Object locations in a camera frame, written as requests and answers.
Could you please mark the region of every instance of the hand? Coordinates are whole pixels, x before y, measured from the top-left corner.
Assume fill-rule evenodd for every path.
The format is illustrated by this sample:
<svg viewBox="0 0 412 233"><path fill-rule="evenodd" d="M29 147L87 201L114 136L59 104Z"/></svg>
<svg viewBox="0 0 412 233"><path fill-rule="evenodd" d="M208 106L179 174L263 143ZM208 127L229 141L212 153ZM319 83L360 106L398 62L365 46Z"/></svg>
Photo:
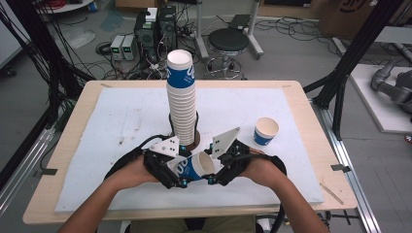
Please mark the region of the hand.
<svg viewBox="0 0 412 233"><path fill-rule="evenodd" d="M117 191L138 186L142 183L158 182L158 180L146 170L143 160L144 156L139 156L123 168L119 169L105 182L110 183Z"/></svg>
<svg viewBox="0 0 412 233"><path fill-rule="evenodd" d="M271 161L263 158L252 158L248 168L240 176L272 189L284 177L283 173Z"/></svg>

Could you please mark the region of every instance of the cardboard box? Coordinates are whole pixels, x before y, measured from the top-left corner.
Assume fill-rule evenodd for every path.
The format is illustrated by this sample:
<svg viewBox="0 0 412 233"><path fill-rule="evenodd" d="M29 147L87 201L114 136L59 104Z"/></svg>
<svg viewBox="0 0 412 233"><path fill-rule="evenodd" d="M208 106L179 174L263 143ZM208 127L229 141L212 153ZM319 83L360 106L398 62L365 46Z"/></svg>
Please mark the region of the cardboard box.
<svg viewBox="0 0 412 233"><path fill-rule="evenodd" d="M153 8L161 7L160 0L116 0L117 8Z"/></svg>
<svg viewBox="0 0 412 233"><path fill-rule="evenodd" d="M257 14L263 17L319 18L327 0L312 0L310 7L292 7L264 4L260 1Z"/></svg>
<svg viewBox="0 0 412 233"><path fill-rule="evenodd" d="M395 12L394 16L391 18L390 23L395 23L397 18L402 14L406 6L408 5L409 0L405 0L402 5L400 5L399 9ZM402 25L403 23L407 22L409 18L412 17L412 8L409 9L409 11L406 12L406 14L403 16L403 18L399 21L398 24Z"/></svg>
<svg viewBox="0 0 412 233"><path fill-rule="evenodd" d="M352 40L374 9L372 0L329 0L318 28L324 36Z"/></svg>

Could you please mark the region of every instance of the wooden table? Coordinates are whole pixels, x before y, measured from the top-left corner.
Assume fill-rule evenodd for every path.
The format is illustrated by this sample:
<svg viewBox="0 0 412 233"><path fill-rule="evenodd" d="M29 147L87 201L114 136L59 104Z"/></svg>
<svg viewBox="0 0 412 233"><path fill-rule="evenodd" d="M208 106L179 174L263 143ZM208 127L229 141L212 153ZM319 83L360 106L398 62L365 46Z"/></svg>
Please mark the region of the wooden table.
<svg viewBox="0 0 412 233"><path fill-rule="evenodd" d="M165 86L165 81L92 81L86 87L61 135L48 168L58 169L55 176L43 176L24 213L28 224L64 222L70 213L55 213L54 207L63 187L72 156L80 143L99 94L104 87L154 88ZM309 160L314 169L325 202L312 205L315 211L348 210L357 206L357 200L341 171L330 165L338 161L326 135L316 118L301 85L294 81L196 81L196 88L282 88L292 111ZM235 216L274 213L279 206L224 207L203 209L110 211L104 219L149 219L185 216Z"/></svg>

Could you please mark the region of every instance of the stack of paper cups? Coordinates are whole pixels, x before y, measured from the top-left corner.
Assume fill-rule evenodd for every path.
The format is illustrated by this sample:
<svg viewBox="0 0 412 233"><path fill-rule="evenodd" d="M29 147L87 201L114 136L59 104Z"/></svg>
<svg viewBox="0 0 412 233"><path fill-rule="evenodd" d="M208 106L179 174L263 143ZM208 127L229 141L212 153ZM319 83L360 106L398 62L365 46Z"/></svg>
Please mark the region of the stack of paper cups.
<svg viewBox="0 0 412 233"><path fill-rule="evenodd" d="M190 145L196 123L196 88L193 61L186 50L167 54L167 96L174 133L181 145Z"/></svg>

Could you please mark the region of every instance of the black stool seat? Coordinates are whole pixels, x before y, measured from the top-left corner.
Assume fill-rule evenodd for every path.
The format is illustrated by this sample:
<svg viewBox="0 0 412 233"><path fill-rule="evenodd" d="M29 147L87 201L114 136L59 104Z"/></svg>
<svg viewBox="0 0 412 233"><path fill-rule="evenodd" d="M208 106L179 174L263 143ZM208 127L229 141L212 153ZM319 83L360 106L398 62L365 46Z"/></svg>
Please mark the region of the black stool seat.
<svg viewBox="0 0 412 233"><path fill-rule="evenodd" d="M238 30L222 28L210 33L208 42L215 50L241 52L248 46L249 39Z"/></svg>

